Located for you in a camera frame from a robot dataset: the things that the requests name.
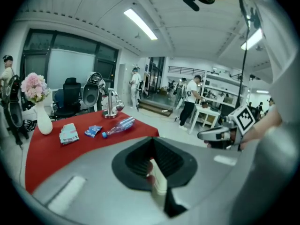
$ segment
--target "ceiling light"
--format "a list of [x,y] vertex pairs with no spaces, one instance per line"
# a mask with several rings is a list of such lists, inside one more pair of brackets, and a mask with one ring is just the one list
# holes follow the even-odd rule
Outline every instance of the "ceiling light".
[[265,93],[265,94],[268,94],[269,92],[268,91],[264,91],[264,90],[256,90],[257,93]]
[[147,26],[147,24],[139,17],[138,14],[135,13],[134,10],[129,9],[124,14],[129,17],[132,21],[136,23],[143,31],[150,37],[151,40],[157,40],[157,37],[151,31],[151,29]]
[[[248,39],[247,50],[257,44],[263,38],[263,31],[258,29],[253,35]],[[246,42],[243,43],[241,49],[246,50]]]

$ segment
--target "ceiling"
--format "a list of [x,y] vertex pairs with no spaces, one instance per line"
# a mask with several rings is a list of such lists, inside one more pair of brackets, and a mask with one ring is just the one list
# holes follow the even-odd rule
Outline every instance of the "ceiling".
[[[181,0],[27,0],[19,17],[62,20],[81,24],[139,56],[194,57],[241,68],[246,26],[238,0],[218,0],[194,12]],[[123,13],[132,8],[154,31],[151,41]],[[255,47],[247,54],[246,69],[268,82],[268,55]]]

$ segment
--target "plastic water bottle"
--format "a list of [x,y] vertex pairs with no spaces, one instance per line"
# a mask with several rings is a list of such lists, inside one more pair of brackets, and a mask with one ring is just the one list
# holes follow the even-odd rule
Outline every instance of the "plastic water bottle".
[[119,133],[127,130],[128,128],[131,128],[133,123],[135,122],[134,117],[126,118],[120,122],[117,123],[115,127],[113,127],[111,130],[108,132],[103,132],[102,136],[104,138],[107,138],[107,136],[114,134],[114,133]]

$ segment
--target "white vase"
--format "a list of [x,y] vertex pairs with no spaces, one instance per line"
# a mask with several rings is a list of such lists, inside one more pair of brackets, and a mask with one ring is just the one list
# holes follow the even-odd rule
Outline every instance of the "white vase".
[[45,111],[44,103],[43,102],[36,103],[36,108],[37,108],[37,127],[42,134],[48,135],[49,133],[52,132],[53,126],[48,114]]

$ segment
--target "red tablecloth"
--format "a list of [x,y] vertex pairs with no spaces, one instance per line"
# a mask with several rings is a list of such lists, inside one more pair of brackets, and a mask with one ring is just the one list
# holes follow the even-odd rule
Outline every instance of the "red tablecloth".
[[[25,170],[25,185],[29,193],[33,193],[46,178],[86,152],[138,137],[159,136],[156,128],[135,120],[130,129],[104,139],[101,134],[103,131],[110,130],[118,121],[129,116],[120,112],[117,118],[106,120],[101,113],[93,112],[53,122],[53,131],[49,135],[42,135],[38,128],[34,130]],[[59,134],[68,123],[74,123],[80,140],[61,145]],[[84,134],[93,125],[103,127],[94,138]]]

